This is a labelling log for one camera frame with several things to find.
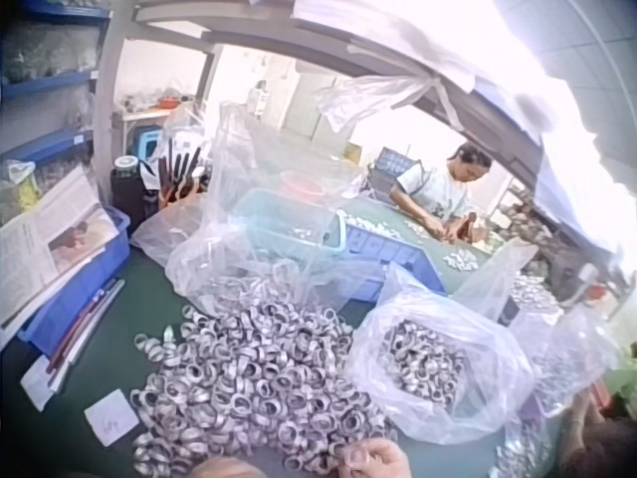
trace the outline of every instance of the pile of metal rings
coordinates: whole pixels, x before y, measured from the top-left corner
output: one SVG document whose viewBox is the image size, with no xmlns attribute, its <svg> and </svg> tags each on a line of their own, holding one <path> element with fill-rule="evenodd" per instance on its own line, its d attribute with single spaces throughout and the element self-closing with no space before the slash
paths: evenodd
<svg viewBox="0 0 637 478">
<path fill-rule="evenodd" d="M 216 317 L 184 307 L 182 341 L 171 328 L 163 341 L 135 338 L 160 365 L 130 396 L 148 428 L 134 441 L 141 475 L 185 476 L 208 457 L 259 446 L 281 450 L 288 469 L 325 475 L 347 444 L 396 438 L 369 395 L 343 378 L 351 327 L 332 309 L 267 295 L 270 279 L 243 281 Z M 246 295 L 258 289 L 261 296 Z"/>
<path fill-rule="evenodd" d="M 496 448 L 496 466 L 489 478 L 532 478 L 548 459 L 551 444 L 541 420 L 526 420 L 519 427 L 513 436 L 507 430 L 505 445 Z"/>
<path fill-rule="evenodd" d="M 450 406 L 465 369 L 465 356 L 452 351 L 434 331 L 405 321 L 393 330 L 387 347 L 388 371 L 403 390 Z"/>
<path fill-rule="evenodd" d="M 478 259 L 473 252 L 467 249 L 460 249 L 445 256 L 444 261 L 447 265 L 457 271 L 471 272 L 478 270 Z"/>
<path fill-rule="evenodd" d="M 555 296 L 542 285 L 544 277 L 518 273 L 511 289 L 511 298 L 521 309 L 537 312 L 561 311 Z"/>
</svg>

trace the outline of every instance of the white cloth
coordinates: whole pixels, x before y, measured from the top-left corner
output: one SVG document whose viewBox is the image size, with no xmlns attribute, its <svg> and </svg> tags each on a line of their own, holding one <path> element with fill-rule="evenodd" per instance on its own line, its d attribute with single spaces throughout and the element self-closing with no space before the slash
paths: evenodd
<svg viewBox="0 0 637 478">
<path fill-rule="evenodd" d="M 467 184 L 454 179 L 446 164 L 432 168 L 414 164 L 397 181 L 414 201 L 443 222 L 471 209 Z"/>
</svg>

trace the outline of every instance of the workbench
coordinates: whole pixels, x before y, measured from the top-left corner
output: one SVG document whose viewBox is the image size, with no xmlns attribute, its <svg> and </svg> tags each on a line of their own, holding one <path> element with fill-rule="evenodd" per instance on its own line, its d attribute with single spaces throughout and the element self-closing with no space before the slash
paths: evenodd
<svg viewBox="0 0 637 478">
<path fill-rule="evenodd" d="M 388 223 L 403 238 L 417 242 L 411 235 L 415 233 L 404 224 L 405 216 L 398 211 L 355 201 L 348 212 L 369 220 L 376 214 L 380 222 Z M 461 273 L 449 269 L 442 258 L 456 246 L 426 240 L 423 247 L 438 267 L 448 292 L 453 292 L 462 282 Z M 172 291 L 162 268 L 137 250 L 131 251 L 119 276 L 126 280 L 125 287 L 71 369 L 61 394 L 51 399 L 43 413 L 35 409 L 19 384 L 38 355 L 16 340 L 2 357 L 2 434 L 24 450 L 25 459 L 37 468 L 35 476 L 52 476 L 54 470 L 105 478 L 137 476 L 131 466 L 131 443 L 142 432 L 142 426 L 110 448 L 104 448 L 86 421 L 84 410 L 117 388 L 128 395 L 132 389 L 144 386 L 153 365 L 134 347 L 133 337 L 139 333 L 160 337 L 166 326 L 179 324 L 181 308 L 187 301 Z M 367 310 L 368 305 L 350 303 L 342 314 L 348 322 L 356 324 Z M 551 430 L 555 436 L 556 426 Z M 502 430 L 456 446 L 437 446 L 400 437 L 414 478 L 485 478 L 495 463 L 496 446 L 503 442 Z M 310 476 L 283 470 L 282 455 L 269 449 L 259 450 L 246 459 L 270 478 Z"/>
</svg>

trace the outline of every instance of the handwritten note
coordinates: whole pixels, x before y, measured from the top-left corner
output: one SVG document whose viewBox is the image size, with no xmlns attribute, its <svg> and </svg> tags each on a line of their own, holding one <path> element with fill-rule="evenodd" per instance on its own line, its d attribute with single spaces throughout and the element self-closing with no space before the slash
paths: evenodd
<svg viewBox="0 0 637 478">
<path fill-rule="evenodd" d="M 52 373 L 47 373 L 47 366 L 49 366 L 49 359 L 40 356 L 20 380 L 24 391 L 27 392 L 29 399 L 38 411 L 44 410 L 45 405 L 53 396 L 53 392 L 48 386 Z"/>
<path fill-rule="evenodd" d="M 117 389 L 84 411 L 103 446 L 111 446 L 139 423 L 121 390 Z"/>
</svg>

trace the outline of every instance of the shelf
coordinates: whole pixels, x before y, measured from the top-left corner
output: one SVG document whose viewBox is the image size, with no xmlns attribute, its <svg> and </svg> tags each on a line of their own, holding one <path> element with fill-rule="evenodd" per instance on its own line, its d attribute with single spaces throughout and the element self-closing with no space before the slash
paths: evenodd
<svg viewBox="0 0 637 478">
<path fill-rule="evenodd" d="M 39 162 L 72 148 L 93 140 L 92 131 L 55 131 L 40 136 L 20 146 L 2 153 L 3 159 L 18 159 L 21 161 Z"/>
<path fill-rule="evenodd" d="M 168 117 L 174 110 L 147 110 L 145 112 L 137 112 L 137 113 L 123 113 L 121 114 L 121 120 L 123 122 L 132 122 L 132 121 L 140 121 L 140 120 L 156 120 L 157 118 L 166 118 Z"/>
<path fill-rule="evenodd" d="M 39 15 L 54 15 L 58 17 L 110 18 L 110 10 L 97 7 L 72 7 L 46 3 L 46 0 L 27 1 L 24 3 L 26 11 Z"/>
<path fill-rule="evenodd" d="M 11 100 L 40 92 L 54 90 L 56 88 L 79 85 L 89 82 L 97 77 L 97 70 L 88 72 L 62 73 L 55 77 L 39 78 L 15 85 L 7 85 L 2 88 L 2 100 Z"/>
</svg>

